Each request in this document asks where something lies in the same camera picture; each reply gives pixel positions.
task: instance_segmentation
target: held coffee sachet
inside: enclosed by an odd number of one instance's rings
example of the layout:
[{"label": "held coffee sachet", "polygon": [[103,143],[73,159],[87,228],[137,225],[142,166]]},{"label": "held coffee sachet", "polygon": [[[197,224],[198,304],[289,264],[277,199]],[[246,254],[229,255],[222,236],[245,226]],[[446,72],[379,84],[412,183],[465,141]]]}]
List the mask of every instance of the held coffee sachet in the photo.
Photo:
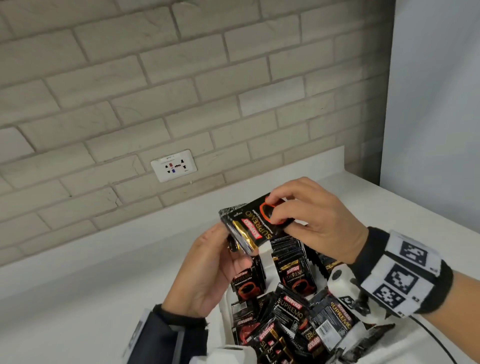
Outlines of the held coffee sachet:
[{"label": "held coffee sachet", "polygon": [[265,242],[283,236],[283,229],[294,221],[293,218],[289,218],[278,224],[272,224],[270,218],[273,209],[284,201],[279,200],[275,205],[268,205],[265,202],[267,196],[268,194],[259,197],[224,215],[221,212],[225,209],[219,212],[220,219],[231,235],[242,250],[249,255]]}]

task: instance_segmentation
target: wristband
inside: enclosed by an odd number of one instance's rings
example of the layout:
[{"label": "wristband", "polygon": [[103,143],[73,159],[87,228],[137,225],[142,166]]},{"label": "wristband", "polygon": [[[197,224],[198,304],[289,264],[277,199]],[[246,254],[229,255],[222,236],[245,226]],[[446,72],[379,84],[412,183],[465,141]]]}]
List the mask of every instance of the wristband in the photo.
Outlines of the wristband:
[{"label": "wristband", "polygon": [[390,313],[405,317],[436,311],[453,283],[453,272],[439,253],[405,235],[369,227],[354,264],[359,286]]}]

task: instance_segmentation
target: white outlet plate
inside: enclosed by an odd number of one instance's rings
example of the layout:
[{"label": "white outlet plate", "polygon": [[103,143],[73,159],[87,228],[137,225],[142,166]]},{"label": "white outlet plate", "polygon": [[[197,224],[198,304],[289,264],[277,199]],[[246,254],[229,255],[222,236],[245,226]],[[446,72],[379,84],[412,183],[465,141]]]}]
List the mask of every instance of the white outlet plate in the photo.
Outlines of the white outlet plate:
[{"label": "white outlet plate", "polygon": [[197,166],[190,150],[152,160],[150,162],[160,182],[166,182],[175,178],[197,172]]}]

